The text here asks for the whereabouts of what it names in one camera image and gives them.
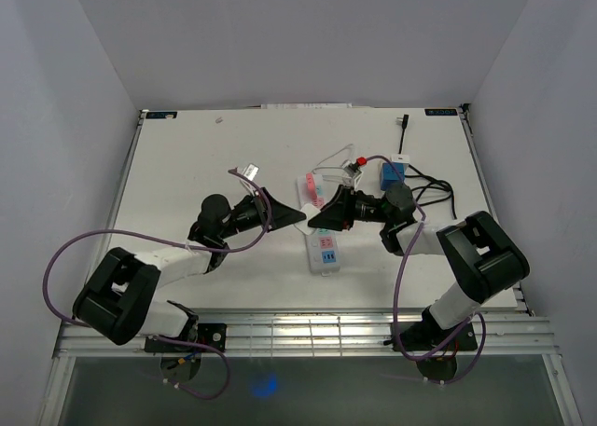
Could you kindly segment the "pink plug adapter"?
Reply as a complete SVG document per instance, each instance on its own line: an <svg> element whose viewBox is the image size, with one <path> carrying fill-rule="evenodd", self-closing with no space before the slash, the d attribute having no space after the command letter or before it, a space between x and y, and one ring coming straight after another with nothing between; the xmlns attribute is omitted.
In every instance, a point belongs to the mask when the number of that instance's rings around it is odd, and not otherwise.
<svg viewBox="0 0 597 426"><path fill-rule="evenodd" d="M310 200L313 202L316 202L317 199L319 198L319 195L318 195L318 190L317 190L317 184L315 182L315 179L314 179L312 173L309 172L305 175L305 183L306 183L307 192L309 194Z"/></svg>

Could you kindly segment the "small white plug adapter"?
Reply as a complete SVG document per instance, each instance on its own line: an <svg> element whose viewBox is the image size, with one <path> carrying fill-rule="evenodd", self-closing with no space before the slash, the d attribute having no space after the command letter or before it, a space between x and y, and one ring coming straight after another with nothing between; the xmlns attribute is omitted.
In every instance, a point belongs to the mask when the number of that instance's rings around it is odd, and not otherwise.
<svg viewBox="0 0 597 426"><path fill-rule="evenodd" d="M311 203L304 204L300 210L305 214L307 220L311 220L320 213L320 210Z"/></svg>

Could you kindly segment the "white multicolour power strip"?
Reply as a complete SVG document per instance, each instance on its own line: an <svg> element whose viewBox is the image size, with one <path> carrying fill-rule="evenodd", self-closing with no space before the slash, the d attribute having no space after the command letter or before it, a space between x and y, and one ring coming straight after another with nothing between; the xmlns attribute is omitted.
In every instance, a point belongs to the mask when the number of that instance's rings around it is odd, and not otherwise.
<svg viewBox="0 0 597 426"><path fill-rule="evenodd" d="M326 204L323 187L323 177L320 174L313 173L317 184L319 198L316 202L310 200L305 183L305 175L297 178L298 202L301 207L306 203L311 203L319 210ZM317 229L308 227L308 221L302 221L296 225L296 228L303 233L305 246L309 261L310 272L314 275L321 274L328 276L340 271L340 254L335 233L327 229Z"/></svg>

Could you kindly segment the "blue cube socket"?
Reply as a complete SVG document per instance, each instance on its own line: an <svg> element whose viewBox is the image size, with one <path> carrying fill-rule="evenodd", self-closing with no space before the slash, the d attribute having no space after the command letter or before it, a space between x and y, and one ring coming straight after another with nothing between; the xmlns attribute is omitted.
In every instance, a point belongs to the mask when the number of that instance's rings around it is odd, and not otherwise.
<svg viewBox="0 0 597 426"><path fill-rule="evenodd" d="M383 162L380 168L380 189L386 191L392 184L402 183L405 180L405 169L408 165L394 162L390 165Z"/></svg>

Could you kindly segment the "white usb charger plug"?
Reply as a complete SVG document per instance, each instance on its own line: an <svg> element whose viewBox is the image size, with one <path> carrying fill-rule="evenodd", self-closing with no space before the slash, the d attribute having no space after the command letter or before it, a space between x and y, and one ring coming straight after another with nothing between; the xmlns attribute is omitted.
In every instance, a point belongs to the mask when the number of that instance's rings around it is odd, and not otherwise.
<svg viewBox="0 0 597 426"><path fill-rule="evenodd" d="M393 154L390 157L390 159L394 163L410 164L410 156L409 155Z"/></svg>

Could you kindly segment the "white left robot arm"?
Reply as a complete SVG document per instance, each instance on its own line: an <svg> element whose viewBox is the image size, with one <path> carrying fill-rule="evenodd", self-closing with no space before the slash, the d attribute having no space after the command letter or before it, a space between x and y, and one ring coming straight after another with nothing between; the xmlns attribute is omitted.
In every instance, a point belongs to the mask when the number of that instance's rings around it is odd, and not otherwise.
<svg viewBox="0 0 597 426"><path fill-rule="evenodd" d="M180 351L198 340L199 316L174 302L159 302L161 287L216 270L229 253L226 239L255 227L268 231L292 226L307 219L303 211L264 197L245 196L236 206L219 194L201 204L187 239L208 247L208 252L188 246L132 253L121 247L109 250L76 298L75 317L117 345L134 337L163 336Z"/></svg>

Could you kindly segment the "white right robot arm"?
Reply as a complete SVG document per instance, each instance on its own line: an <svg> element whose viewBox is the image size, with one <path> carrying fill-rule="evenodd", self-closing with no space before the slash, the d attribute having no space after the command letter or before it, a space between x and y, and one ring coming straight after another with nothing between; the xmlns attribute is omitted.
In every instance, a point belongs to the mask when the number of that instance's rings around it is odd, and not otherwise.
<svg viewBox="0 0 597 426"><path fill-rule="evenodd" d="M416 220L420 209L411 189L391 184L375 198L350 186L339 186L332 200L308 221L312 228L349 230L356 221L382 224L385 250L401 258L396 280L400 282L407 260L414 254L446 258L455 283L433 304L422 319L405 331L393 327L392 341L412 349L442 349L455 330L485 302L530 274L527 258L487 212L470 214L452 225L434 226Z"/></svg>

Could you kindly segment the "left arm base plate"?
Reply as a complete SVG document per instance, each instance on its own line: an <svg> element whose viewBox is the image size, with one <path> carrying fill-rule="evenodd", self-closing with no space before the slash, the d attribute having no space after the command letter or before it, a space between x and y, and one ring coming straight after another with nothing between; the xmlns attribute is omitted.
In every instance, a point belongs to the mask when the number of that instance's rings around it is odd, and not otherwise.
<svg viewBox="0 0 597 426"><path fill-rule="evenodd" d="M207 345L219 351L226 348L226 336L228 326L225 323L196 323L187 332L182 333L175 340L185 342L196 342ZM143 351L148 353L191 353L198 351L190 346L174 345L155 338L147 338Z"/></svg>

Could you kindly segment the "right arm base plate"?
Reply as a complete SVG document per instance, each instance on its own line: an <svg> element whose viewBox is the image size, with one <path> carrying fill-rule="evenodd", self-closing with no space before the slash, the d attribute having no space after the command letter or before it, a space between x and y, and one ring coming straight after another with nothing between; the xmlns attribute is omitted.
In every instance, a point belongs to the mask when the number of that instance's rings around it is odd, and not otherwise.
<svg viewBox="0 0 597 426"><path fill-rule="evenodd" d="M430 351L439 346L446 338L456 331L456 327L448 330L432 330L423 322L400 323L400 340L405 351ZM471 323L465 324L442 349L458 351L475 351L478 342Z"/></svg>

